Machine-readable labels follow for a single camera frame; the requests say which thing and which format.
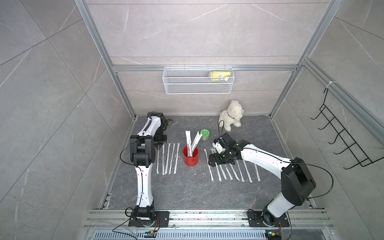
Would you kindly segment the white straw eleventh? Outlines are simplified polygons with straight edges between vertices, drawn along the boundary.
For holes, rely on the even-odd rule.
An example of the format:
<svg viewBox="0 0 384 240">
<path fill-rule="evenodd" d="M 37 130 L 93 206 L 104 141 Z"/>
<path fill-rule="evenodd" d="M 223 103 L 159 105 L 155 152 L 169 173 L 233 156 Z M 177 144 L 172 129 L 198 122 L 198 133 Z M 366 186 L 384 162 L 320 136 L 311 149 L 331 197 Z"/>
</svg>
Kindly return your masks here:
<svg viewBox="0 0 384 240">
<path fill-rule="evenodd" d="M 168 173 L 169 157 L 170 157 L 170 147 L 171 147 L 171 144 L 170 144 L 170 143 L 168 143 L 168 148 L 167 148 L 167 158 L 166 158 L 166 168 L 165 168 L 165 175 Z"/>
</svg>

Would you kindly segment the bundle of white straws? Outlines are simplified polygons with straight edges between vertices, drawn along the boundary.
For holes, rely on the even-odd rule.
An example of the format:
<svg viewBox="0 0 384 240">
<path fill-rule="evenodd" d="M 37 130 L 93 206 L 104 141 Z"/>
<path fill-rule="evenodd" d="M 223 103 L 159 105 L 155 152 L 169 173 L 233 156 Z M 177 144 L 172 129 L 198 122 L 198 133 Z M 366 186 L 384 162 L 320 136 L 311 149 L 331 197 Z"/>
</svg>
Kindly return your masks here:
<svg viewBox="0 0 384 240">
<path fill-rule="evenodd" d="M 191 158 L 193 156 L 193 153 L 194 153 L 199 141 L 201 140 L 201 137 L 202 137 L 202 135 L 200 134 L 200 132 L 197 132 L 194 140 L 192 141 L 191 132 L 186 131 L 187 156 L 188 157 Z"/>
</svg>

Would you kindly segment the white straw thirteenth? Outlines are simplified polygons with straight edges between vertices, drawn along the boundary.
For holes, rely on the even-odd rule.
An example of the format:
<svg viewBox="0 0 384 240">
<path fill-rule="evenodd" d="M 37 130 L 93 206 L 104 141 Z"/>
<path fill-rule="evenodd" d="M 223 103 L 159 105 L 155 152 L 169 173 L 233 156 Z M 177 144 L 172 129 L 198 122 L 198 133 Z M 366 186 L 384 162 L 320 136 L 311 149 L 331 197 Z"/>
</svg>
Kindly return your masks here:
<svg viewBox="0 0 384 240">
<path fill-rule="evenodd" d="M 157 162 L 157 167 L 156 167 L 156 173 L 159 175 L 159 157 L 160 157 L 160 145 L 157 146 L 157 158 L 156 158 L 156 162 Z"/>
</svg>

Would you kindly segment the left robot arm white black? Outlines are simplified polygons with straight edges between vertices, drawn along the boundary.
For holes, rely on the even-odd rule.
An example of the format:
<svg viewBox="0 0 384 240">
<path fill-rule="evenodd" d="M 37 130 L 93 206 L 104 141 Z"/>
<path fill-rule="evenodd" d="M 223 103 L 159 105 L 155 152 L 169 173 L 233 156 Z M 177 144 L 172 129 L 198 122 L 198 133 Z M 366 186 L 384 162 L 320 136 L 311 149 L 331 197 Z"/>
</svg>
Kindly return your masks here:
<svg viewBox="0 0 384 240">
<path fill-rule="evenodd" d="M 135 167 L 138 184 L 138 197 L 132 218 L 145 227 L 157 222 L 151 189 L 151 172 L 156 159 L 155 144 L 167 140 L 167 136 L 164 135 L 167 125 L 163 113 L 148 112 L 146 124 L 136 135 L 130 137 L 130 160 Z"/>
</svg>

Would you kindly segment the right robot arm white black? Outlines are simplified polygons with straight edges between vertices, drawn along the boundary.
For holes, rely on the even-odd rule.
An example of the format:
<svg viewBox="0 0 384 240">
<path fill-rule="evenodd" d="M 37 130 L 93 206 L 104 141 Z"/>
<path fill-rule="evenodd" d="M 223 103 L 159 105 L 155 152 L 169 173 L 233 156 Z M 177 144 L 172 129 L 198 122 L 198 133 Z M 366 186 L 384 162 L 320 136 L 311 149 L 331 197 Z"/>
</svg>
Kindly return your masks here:
<svg viewBox="0 0 384 240">
<path fill-rule="evenodd" d="M 293 160 L 266 152 L 248 141 L 236 142 L 225 133 L 212 143 L 215 153 L 209 155 L 209 165 L 217 167 L 244 160 L 260 166 L 281 180 L 281 192 L 264 207 L 261 216 L 268 227 L 275 226 L 279 218 L 296 206 L 301 206 L 316 188 L 316 182 L 300 158 Z"/>
</svg>

